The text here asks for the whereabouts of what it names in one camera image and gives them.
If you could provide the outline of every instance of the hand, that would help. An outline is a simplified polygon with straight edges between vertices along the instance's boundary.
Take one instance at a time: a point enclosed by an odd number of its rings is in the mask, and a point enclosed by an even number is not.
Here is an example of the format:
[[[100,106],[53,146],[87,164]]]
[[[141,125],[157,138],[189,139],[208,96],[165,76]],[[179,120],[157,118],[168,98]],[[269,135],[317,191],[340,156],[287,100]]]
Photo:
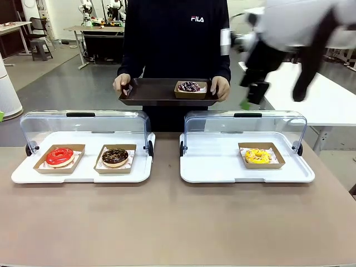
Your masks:
[[[127,85],[130,81],[131,81],[131,76],[123,73],[116,77],[116,79],[114,80],[114,82],[112,84],[112,87],[120,95],[121,94],[121,86]]]
[[[216,87],[219,88],[217,92],[217,96],[219,98],[219,102],[223,102],[228,99],[230,93],[230,85],[226,78],[223,76],[215,76],[211,82],[210,92],[214,95],[216,93]]]

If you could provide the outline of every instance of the white display tray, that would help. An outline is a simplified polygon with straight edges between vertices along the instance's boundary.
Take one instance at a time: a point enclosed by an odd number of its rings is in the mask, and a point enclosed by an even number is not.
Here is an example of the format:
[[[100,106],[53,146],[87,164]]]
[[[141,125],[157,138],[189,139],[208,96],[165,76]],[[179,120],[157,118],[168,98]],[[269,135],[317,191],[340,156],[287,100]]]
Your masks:
[[[155,134],[148,140],[155,145]],[[40,174],[33,169],[36,162],[52,146],[60,144],[85,144],[85,153],[72,174]],[[137,149],[129,174],[99,174],[94,165],[103,145],[136,144]],[[143,149],[145,145],[142,133],[115,132],[54,132],[39,145],[36,154],[27,157],[13,172],[11,179],[18,184],[62,183],[62,182],[142,182],[151,173],[152,157]]]
[[[249,170],[239,152],[240,142],[272,142],[285,160],[282,168]],[[180,157],[180,174],[187,182],[311,182],[315,174],[279,132],[188,133]]]

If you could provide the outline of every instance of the red glazed donut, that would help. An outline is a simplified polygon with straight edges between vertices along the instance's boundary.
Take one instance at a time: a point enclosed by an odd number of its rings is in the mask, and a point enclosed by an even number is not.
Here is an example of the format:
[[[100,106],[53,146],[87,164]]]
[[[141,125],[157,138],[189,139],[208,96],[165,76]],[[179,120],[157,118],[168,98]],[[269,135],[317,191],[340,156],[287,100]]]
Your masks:
[[[46,163],[52,167],[62,167],[68,165],[73,159],[73,150],[55,149],[47,155]]]

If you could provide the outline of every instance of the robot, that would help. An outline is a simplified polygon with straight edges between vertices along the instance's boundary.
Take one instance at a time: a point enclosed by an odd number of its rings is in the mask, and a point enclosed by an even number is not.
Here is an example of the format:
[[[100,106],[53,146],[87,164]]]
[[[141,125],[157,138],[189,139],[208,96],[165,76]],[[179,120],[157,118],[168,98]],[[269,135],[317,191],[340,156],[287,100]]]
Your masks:
[[[249,88],[249,103],[260,103],[269,87],[267,74],[291,54],[301,62],[292,95],[300,102],[320,68],[326,47],[356,47],[356,0],[266,0],[261,14],[246,18],[253,31],[245,35],[231,32],[228,42],[238,52],[247,52],[240,86]],[[225,55],[223,32],[221,53]]]
[[[90,0],[81,0],[81,3],[78,9],[83,14],[83,23],[85,26],[91,26],[90,16],[93,11],[93,5]]]
[[[126,1],[123,0],[111,0],[110,4],[106,6],[108,9],[107,15],[112,18],[113,21],[125,21],[126,20]]]

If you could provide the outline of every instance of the purple sprinkled donut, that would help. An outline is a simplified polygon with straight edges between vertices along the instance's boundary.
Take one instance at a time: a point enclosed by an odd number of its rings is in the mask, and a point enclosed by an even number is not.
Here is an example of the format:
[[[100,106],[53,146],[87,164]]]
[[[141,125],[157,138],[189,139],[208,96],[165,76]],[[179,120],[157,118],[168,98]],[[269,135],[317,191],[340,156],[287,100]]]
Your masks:
[[[199,92],[200,86],[196,82],[183,82],[178,85],[178,90],[183,92]]]

